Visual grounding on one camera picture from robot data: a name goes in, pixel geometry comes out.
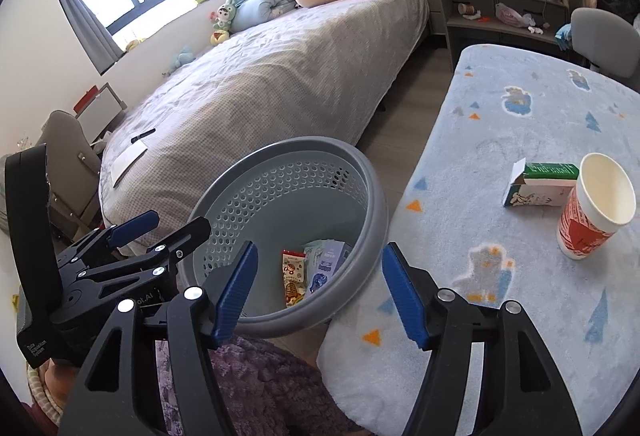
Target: blue gripper pad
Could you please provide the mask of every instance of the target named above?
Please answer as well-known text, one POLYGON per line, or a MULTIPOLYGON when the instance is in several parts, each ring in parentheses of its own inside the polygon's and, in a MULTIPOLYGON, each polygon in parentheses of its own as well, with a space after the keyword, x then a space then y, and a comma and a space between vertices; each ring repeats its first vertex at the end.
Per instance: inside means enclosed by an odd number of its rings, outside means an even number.
POLYGON ((212 338, 219 346, 233 335, 257 273, 258 249, 254 243, 250 243, 216 305, 212 338))
POLYGON ((155 210, 141 213, 139 216, 130 219, 126 223, 111 229, 108 244, 111 248, 122 248, 131 241, 145 235, 158 227, 160 216, 155 210))
POLYGON ((429 341, 429 334, 424 325, 426 322, 425 305, 418 297, 414 285, 402 267, 394 249, 388 244, 382 251, 382 273, 398 309, 406 336, 414 340, 418 347, 425 351, 429 341))

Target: red paper cup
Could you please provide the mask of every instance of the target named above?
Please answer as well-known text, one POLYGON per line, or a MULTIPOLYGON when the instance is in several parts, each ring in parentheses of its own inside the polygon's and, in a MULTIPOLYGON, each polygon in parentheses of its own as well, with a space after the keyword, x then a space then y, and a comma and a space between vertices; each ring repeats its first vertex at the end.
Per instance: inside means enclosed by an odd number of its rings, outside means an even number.
POLYGON ((636 193, 626 172, 604 154, 587 154, 558 222, 560 250, 584 259, 635 215, 636 193))

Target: green juice box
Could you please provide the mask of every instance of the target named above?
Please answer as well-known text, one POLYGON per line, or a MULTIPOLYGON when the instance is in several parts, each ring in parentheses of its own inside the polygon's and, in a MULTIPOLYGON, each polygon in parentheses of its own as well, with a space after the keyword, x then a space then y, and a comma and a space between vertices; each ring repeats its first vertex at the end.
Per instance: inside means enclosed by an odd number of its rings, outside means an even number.
POLYGON ((504 206, 564 207, 579 173, 570 163, 527 163, 523 158, 513 164, 504 206))

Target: bed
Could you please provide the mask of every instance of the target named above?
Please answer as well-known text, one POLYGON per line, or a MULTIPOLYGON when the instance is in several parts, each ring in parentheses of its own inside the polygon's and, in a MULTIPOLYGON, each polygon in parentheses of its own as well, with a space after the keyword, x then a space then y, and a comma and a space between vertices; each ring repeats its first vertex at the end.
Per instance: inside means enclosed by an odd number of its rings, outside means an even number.
POLYGON ((324 135, 355 144, 420 41, 426 0, 342 0, 234 35, 183 67, 127 114, 102 159, 107 224, 149 209, 142 251, 180 228, 207 187, 258 148, 324 135), (110 167, 149 129, 148 150, 113 186, 110 167))

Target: green plush toy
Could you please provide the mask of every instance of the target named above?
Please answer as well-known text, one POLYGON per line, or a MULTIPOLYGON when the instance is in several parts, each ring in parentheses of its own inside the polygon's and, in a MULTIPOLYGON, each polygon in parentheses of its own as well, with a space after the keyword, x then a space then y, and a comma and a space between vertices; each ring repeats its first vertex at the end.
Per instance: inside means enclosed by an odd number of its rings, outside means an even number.
POLYGON ((218 11, 214 11, 209 18, 213 21, 213 35, 211 35, 211 45, 217 46, 229 40, 231 23, 236 17, 238 10, 234 6, 234 0, 226 0, 218 11))
POLYGON ((210 16, 213 20, 213 29, 215 31, 230 31, 231 22, 236 17, 238 10, 234 6, 234 0, 226 0, 226 2, 220 6, 217 12, 213 12, 210 16))

